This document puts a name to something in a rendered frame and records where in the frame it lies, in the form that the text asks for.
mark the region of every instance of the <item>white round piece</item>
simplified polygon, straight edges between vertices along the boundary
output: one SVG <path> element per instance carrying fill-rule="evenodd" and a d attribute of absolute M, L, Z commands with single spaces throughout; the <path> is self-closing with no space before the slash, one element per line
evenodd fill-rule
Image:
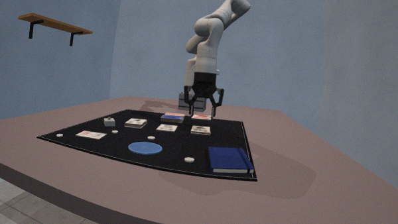
<path fill-rule="evenodd" d="M 194 162 L 195 161 L 195 159 L 192 157 L 185 157 L 184 160 L 185 160 L 185 162 Z"/>

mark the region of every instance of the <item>wooden shelf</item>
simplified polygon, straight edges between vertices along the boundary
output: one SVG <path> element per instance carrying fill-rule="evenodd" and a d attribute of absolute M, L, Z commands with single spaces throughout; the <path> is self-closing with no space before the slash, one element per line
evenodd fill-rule
<path fill-rule="evenodd" d="M 18 19 L 31 23 L 31 29 L 29 31 L 30 39 L 33 37 L 33 25 L 35 25 L 35 24 L 40 24 L 42 26 L 56 28 L 57 30 L 70 32 L 71 33 L 70 45 L 72 45 L 72 43 L 73 43 L 73 35 L 75 35 L 75 34 L 84 35 L 84 34 L 93 33 L 90 30 L 86 30 L 86 29 L 83 29 L 80 27 L 75 27 L 75 26 L 69 25 L 67 23 L 56 21 L 55 19 L 50 19 L 48 17 L 43 17 L 42 15 L 38 15 L 36 13 L 29 13 L 26 15 L 21 15 L 18 17 Z"/>

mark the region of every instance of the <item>wall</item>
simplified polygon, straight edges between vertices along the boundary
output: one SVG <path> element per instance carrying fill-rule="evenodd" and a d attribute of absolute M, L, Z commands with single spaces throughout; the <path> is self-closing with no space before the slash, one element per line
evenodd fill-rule
<path fill-rule="evenodd" d="M 178 99 L 186 61 L 194 57 L 185 51 L 195 35 L 194 24 L 223 2 L 122 1 L 110 98 Z M 315 132 L 322 1 L 249 2 L 251 9 L 225 30 L 218 48 L 217 86 L 225 89 L 223 104 L 276 109 Z"/>
<path fill-rule="evenodd" d="M 0 119 L 109 99 L 120 1 L 1 1 Z M 93 31 L 75 35 L 18 16 L 36 13 Z"/>
<path fill-rule="evenodd" d="M 324 1 L 317 135 L 398 188 L 398 1 Z"/>

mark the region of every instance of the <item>brown tabletop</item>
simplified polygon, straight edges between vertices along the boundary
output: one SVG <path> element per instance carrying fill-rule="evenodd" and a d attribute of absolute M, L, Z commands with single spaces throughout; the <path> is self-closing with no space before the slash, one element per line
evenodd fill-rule
<path fill-rule="evenodd" d="M 1 120 L 0 178 L 99 223 L 398 223 L 398 189 L 280 111 L 217 109 L 216 119 L 243 121 L 257 182 L 164 172 L 37 138 L 125 109 L 181 113 L 177 103 L 122 97 Z"/>

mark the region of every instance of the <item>black mat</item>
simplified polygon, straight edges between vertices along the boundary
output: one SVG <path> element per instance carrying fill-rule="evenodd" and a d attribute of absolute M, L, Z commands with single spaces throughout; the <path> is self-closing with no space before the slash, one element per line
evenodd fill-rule
<path fill-rule="evenodd" d="M 242 148 L 254 165 L 243 122 L 219 119 L 203 121 L 185 116 L 184 122 L 181 124 L 164 123 L 161 122 L 162 115 L 162 113 L 128 109 L 37 138 L 98 156 L 157 170 L 207 178 L 257 181 L 255 171 L 253 174 L 215 174 L 210 171 L 209 146 Z M 105 127 L 103 119 L 106 117 L 114 118 L 116 126 Z M 146 119 L 148 123 L 142 129 L 124 127 L 124 123 L 131 118 Z M 178 125 L 178 128 L 175 132 L 157 131 L 156 128 L 160 124 Z M 190 130 L 193 125 L 209 126 L 211 135 L 191 134 Z M 113 134 L 112 130 L 118 130 L 118 133 Z M 106 133 L 107 135 L 99 140 L 77 137 L 76 134 L 82 131 Z M 60 133 L 63 134 L 63 137 L 56 136 Z M 154 136 L 155 140 L 148 140 L 148 136 Z M 128 146 L 134 142 L 153 142 L 161 145 L 163 149 L 158 154 L 136 154 L 128 149 Z M 192 157 L 195 161 L 185 162 L 185 157 Z"/>

